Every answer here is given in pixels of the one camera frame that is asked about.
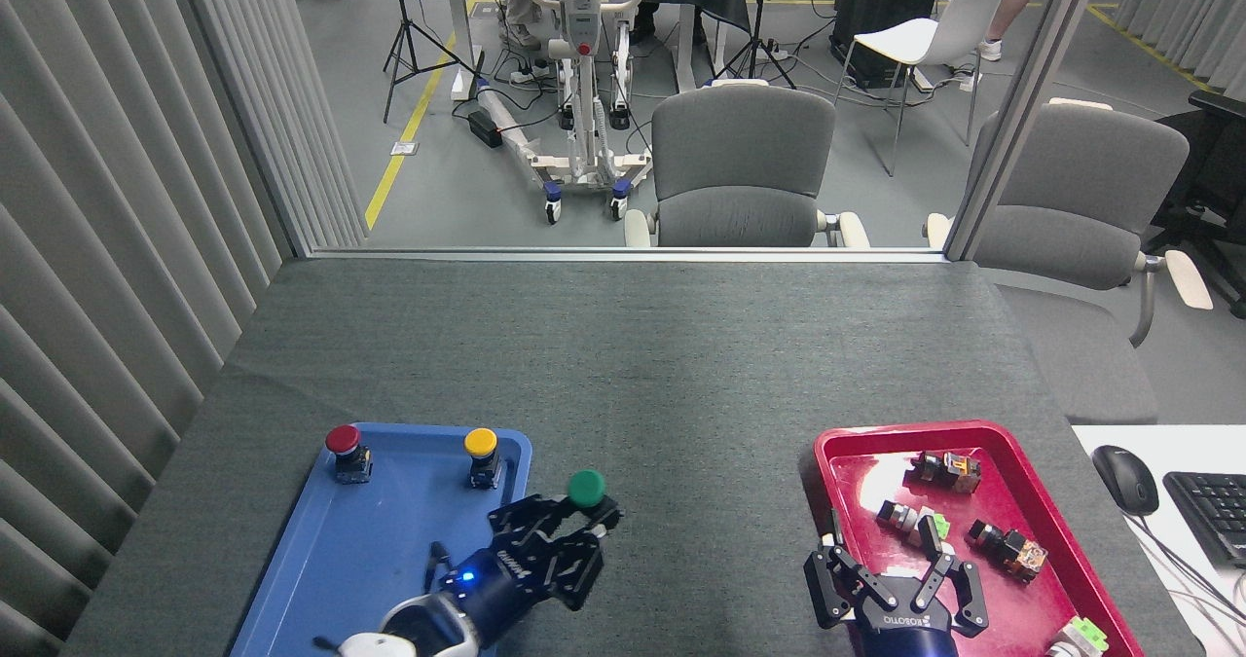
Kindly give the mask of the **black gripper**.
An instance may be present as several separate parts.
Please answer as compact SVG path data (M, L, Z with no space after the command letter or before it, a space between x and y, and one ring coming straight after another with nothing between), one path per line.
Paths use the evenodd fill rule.
M855 621L860 656L957 656L951 631L977 638L989 627L977 565L943 549L934 515L918 519L916 530L920 547L931 561L916 595L900 592L895 598L877 573L854 559L844 545L835 509L826 514L822 545L804 563L819 626L832 630L844 621ZM958 601L953 617L937 598L948 577Z
M604 568L602 541L623 519L623 511L618 502L601 502L588 511L582 529L554 541L559 524L579 511L568 494L530 494L487 515L491 544L526 544L538 531L551 544L540 540L530 547L480 549L445 573L441 592L466 616L476 640L501 640L536 603L548 598L557 598L569 611L583 607Z

